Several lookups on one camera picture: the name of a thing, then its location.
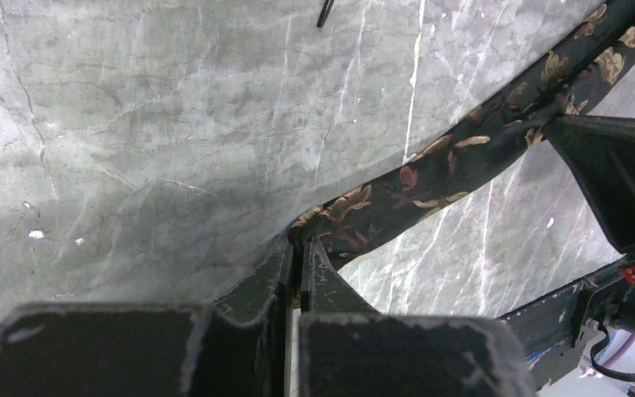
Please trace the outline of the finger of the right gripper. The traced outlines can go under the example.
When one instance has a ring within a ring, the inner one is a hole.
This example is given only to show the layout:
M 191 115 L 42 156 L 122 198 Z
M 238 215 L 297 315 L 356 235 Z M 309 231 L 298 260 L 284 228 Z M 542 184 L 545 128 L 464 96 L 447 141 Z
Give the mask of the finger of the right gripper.
M 544 127 L 608 242 L 635 255 L 635 118 L 567 115 Z

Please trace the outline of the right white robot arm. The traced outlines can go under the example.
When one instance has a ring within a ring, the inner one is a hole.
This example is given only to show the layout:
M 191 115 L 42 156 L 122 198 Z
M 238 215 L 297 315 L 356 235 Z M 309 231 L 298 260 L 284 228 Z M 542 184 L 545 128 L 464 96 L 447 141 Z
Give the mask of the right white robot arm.
M 547 127 L 605 237 L 622 258 L 589 275 L 571 333 L 594 320 L 635 334 L 635 118 L 565 116 Z

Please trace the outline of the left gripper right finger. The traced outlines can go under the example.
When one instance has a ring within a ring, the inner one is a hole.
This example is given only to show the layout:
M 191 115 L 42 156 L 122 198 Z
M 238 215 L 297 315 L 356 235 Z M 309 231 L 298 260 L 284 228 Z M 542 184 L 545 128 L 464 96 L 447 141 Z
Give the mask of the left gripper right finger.
M 533 396 L 522 343 L 494 318 L 379 313 L 305 246 L 298 323 L 302 396 Z

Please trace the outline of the black gold patterned tie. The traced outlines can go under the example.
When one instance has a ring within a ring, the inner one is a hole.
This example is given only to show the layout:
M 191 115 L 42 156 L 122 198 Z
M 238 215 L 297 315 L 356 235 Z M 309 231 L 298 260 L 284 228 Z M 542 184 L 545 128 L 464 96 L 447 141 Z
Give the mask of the black gold patterned tie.
M 304 213 L 296 251 L 322 244 L 336 269 L 397 238 L 506 170 L 561 115 L 584 115 L 635 65 L 635 1 L 606 1 L 405 165 Z

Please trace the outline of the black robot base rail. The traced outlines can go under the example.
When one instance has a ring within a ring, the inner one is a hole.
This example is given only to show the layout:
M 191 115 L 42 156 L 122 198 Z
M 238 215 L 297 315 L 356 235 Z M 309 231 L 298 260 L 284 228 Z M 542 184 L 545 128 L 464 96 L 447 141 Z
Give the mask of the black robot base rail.
M 603 322 L 627 289 L 616 262 L 499 317 L 523 344 L 537 391 L 578 366 L 598 334 L 589 321 Z

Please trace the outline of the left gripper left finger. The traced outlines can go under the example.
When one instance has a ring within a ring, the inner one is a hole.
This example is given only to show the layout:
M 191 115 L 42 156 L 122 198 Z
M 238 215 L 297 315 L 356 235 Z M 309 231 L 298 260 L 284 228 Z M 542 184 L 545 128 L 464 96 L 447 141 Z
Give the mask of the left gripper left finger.
M 0 396 L 282 396 L 294 250 L 196 304 L 39 302 L 0 322 Z

